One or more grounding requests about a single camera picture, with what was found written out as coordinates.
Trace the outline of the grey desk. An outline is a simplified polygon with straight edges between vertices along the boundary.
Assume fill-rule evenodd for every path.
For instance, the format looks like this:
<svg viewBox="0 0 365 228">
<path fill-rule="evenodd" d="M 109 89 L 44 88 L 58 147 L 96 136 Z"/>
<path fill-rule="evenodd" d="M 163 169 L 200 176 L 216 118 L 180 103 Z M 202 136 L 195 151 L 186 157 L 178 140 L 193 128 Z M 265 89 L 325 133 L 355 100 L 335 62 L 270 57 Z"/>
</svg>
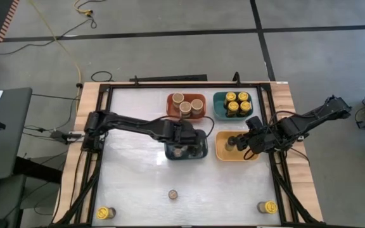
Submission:
<svg viewBox="0 0 365 228">
<path fill-rule="evenodd" d="M 0 122 L 6 128 L 0 130 L 0 179 L 13 173 L 31 95 L 29 87 L 8 89 L 2 93 Z"/>
</svg>

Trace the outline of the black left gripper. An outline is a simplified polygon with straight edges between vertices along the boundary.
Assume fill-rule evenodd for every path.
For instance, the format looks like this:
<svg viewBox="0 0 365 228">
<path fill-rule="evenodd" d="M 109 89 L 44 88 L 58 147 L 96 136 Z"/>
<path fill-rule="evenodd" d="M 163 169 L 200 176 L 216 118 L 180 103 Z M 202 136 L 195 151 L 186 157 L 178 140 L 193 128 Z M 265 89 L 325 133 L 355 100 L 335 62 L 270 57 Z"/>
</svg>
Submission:
<svg viewBox="0 0 365 228">
<path fill-rule="evenodd" d="M 190 158 L 201 158 L 202 146 L 207 140 L 206 133 L 195 129 L 190 122 L 174 122 L 172 124 L 172 137 L 169 144 L 173 146 L 186 146 Z"/>
</svg>

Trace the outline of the orange plastic bin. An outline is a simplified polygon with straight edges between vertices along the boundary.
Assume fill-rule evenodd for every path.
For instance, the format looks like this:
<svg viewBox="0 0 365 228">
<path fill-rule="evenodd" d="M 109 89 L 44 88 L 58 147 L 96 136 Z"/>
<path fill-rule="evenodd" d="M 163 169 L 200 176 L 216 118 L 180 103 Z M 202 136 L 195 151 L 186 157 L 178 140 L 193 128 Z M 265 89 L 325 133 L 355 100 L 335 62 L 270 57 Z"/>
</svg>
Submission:
<svg viewBox="0 0 365 228">
<path fill-rule="evenodd" d="M 179 112 L 179 109 L 175 109 L 173 107 L 173 104 L 172 104 L 172 94 L 169 94 L 168 97 L 167 97 L 167 106 L 166 106 L 166 112 L 168 115 L 172 115 L 172 116 L 178 116 L 178 117 L 181 117 L 180 116 L 180 112 Z M 184 101 L 187 101 L 187 102 L 192 102 L 192 100 L 194 99 L 200 99 L 203 101 L 203 111 L 201 113 L 201 115 L 192 115 L 189 117 L 189 118 L 186 118 L 187 120 L 189 121 L 199 121 L 199 119 L 203 118 L 206 114 L 206 110 L 207 110 L 207 100 L 205 98 L 204 95 L 202 94 L 193 94 L 193 93 L 182 93 L 184 94 Z"/>
</svg>

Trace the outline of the yellow plastic bin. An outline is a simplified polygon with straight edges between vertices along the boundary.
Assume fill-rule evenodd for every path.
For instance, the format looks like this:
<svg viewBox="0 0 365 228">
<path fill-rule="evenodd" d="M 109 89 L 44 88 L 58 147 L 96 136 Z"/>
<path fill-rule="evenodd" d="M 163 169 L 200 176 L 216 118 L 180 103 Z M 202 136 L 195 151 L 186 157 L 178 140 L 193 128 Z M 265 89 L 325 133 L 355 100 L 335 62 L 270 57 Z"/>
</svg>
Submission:
<svg viewBox="0 0 365 228">
<path fill-rule="evenodd" d="M 245 131 L 219 131 L 215 137 L 215 153 L 218 159 L 224 162 L 244 162 L 244 155 L 250 149 L 249 147 L 243 151 L 239 151 L 236 146 L 232 150 L 226 149 L 226 143 L 229 137 L 244 133 Z"/>
</svg>

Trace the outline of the black flat bar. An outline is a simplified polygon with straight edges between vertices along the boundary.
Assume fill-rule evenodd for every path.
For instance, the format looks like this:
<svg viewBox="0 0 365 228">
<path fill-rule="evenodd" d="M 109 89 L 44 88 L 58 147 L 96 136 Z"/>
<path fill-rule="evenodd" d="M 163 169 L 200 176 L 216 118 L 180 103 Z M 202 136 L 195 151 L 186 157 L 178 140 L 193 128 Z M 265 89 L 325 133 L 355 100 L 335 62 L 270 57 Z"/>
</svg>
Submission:
<svg viewBox="0 0 365 228">
<path fill-rule="evenodd" d="M 175 76 L 164 76 L 164 77 L 138 77 L 135 75 L 129 79 L 130 82 L 184 82 L 184 81 L 207 81 L 207 74 L 197 75 L 175 75 Z"/>
</svg>

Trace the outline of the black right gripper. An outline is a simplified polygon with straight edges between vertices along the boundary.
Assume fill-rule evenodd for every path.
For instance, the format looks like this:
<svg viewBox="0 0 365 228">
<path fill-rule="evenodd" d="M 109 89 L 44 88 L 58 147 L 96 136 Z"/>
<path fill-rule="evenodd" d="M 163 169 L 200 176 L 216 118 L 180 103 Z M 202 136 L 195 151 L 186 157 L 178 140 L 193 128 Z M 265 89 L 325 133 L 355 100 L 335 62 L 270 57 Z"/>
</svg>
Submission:
<svg viewBox="0 0 365 228">
<path fill-rule="evenodd" d="M 235 137 L 235 142 L 238 151 L 243 151 L 246 148 L 250 148 L 253 153 L 262 153 L 265 151 L 266 130 L 251 130 L 246 134 L 239 134 Z"/>
</svg>

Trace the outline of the black desk leg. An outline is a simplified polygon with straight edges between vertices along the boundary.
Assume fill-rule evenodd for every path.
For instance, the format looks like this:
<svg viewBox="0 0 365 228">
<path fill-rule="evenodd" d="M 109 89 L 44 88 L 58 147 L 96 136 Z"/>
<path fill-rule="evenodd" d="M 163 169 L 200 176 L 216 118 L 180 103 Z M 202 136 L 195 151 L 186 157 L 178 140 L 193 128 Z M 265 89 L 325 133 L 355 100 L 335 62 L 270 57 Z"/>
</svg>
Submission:
<svg viewBox="0 0 365 228">
<path fill-rule="evenodd" d="M 60 184 L 62 171 L 58 168 L 46 166 L 47 163 L 52 162 L 55 158 L 58 157 L 59 156 L 50 156 L 45 157 L 45 160 L 42 160 L 42 158 L 26 159 L 17 156 L 15 165 L 13 167 L 13 174 L 21 174 L 46 182 Z"/>
</svg>

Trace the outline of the teal green plastic bin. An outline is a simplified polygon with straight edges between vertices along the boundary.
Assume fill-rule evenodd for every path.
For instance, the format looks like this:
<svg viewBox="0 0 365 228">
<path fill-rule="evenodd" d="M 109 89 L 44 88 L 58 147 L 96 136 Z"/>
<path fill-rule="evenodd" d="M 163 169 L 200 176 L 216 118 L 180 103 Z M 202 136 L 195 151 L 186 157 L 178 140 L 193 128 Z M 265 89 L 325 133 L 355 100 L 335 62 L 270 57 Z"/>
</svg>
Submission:
<svg viewBox="0 0 365 228">
<path fill-rule="evenodd" d="M 244 120 L 250 117 L 253 114 L 253 108 L 250 108 L 250 111 L 246 115 L 227 117 L 227 110 L 224 107 L 224 101 L 226 98 L 227 92 L 216 92 L 213 96 L 213 105 L 214 105 L 214 116 L 218 120 Z"/>
</svg>

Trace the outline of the slate blue plastic bin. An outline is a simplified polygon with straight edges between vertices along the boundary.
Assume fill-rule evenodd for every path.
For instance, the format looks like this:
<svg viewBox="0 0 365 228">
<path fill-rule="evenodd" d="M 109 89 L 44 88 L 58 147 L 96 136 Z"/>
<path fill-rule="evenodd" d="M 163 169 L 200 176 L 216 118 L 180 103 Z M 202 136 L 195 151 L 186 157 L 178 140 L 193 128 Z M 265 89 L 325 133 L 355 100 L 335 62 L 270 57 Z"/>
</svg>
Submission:
<svg viewBox="0 0 365 228">
<path fill-rule="evenodd" d="M 208 144 L 207 144 L 207 140 L 205 141 L 204 144 L 201 144 L 202 149 L 201 151 L 203 152 L 203 156 L 201 158 L 204 158 L 207 156 L 208 154 Z M 183 150 L 183 155 L 180 158 L 174 158 L 172 152 L 174 150 L 174 148 L 181 148 Z M 200 159 L 200 158 L 190 158 L 189 157 L 189 151 L 186 151 L 186 146 L 173 146 L 171 144 L 169 144 L 169 142 L 165 143 L 165 155 L 169 160 L 190 160 L 190 159 Z"/>
</svg>

